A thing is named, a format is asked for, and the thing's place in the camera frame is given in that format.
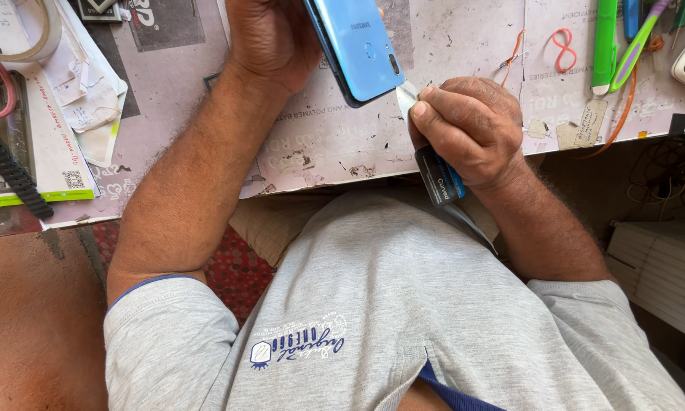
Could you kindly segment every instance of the blue smartphone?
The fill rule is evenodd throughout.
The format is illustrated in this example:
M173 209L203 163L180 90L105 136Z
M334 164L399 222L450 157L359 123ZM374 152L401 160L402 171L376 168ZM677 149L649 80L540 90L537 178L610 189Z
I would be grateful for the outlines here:
M406 80L374 0L304 0L322 49L350 107Z

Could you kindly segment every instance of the green tool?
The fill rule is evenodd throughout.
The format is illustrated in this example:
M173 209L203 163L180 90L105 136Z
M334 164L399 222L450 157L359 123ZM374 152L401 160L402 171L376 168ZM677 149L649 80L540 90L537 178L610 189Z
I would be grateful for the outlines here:
M680 29L685 26L685 0L680 2L677 8L677 14L675 15L675 22L672 24L672 30L670 33L675 32L674 37L672 37L672 47L670 47L670 53L672 53L675 48L675 43L677 42L677 36L680 34Z
M659 0L652 5L652 8L647 15L647 19L642 24L642 28L639 29L637 36L634 37L632 43L629 44L629 48L627 48L624 57L621 57L619 65L616 66L616 73L612 78L612 82L609 84L609 93L619 90L627 81L634 65L637 64L637 60L639 60L639 55L642 53L644 45L649 40L649 34L652 32L652 28L655 27L655 23L657 23L658 18L660 18L660 14L665 11L665 8L667 8L667 4L669 3L670 0Z
M597 96L606 94L609 80L617 62L617 45L614 35L617 32L617 0L599 0L596 17L596 42L594 43L594 71L591 89Z

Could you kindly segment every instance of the shirt sleeve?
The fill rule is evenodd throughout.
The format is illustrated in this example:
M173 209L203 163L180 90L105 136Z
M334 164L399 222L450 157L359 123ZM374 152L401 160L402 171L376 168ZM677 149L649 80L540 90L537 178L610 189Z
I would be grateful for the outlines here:
M619 285L609 280L527 285L548 306L563 341L614 409L685 409L685 395L649 350Z
M104 318L110 409L200 409L238 332L231 311L192 277L138 285Z

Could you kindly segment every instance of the red rubber band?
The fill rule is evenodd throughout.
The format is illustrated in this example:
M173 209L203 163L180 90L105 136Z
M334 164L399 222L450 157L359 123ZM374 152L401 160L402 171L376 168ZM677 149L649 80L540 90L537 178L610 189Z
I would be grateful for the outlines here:
M566 34L568 34L568 41L566 42L566 45L562 45L561 43L558 42L558 40L556 40L556 34L558 34L560 32L565 32ZM551 40L553 40L553 42L556 43L556 45L558 47L563 49L563 50L561 50L561 53L558 55L558 58L556 59L556 68L558 69L558 71L560 71L561 73L565 73L568 70L573 69L573 66L575 66L577 56L575 54L575 51L568 48L571 40L573 40L573 33L571 33L571 30L567 29L566 27L564 27L562 29L558 29L558 30L556 30L555 33L553 33L553 35L551 35ZM573 54L573 63L570 66L568 66L567 69L564 69L563 67L561 67L561 58L563 57L563 54L565 52L569 52L569 53Z

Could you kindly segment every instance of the red patterned cloth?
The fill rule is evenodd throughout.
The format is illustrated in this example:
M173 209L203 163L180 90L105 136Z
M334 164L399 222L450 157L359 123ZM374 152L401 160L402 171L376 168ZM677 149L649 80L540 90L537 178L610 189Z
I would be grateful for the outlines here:
M101 266L104 273L107 273L117 247L119 222L94 224L92 229L96 245L99 247ZM239 326L246 322L256 301L272 281L274 272L230 225L226 227L226 232L213 256L203 266L203 271L208 286L234 313Z

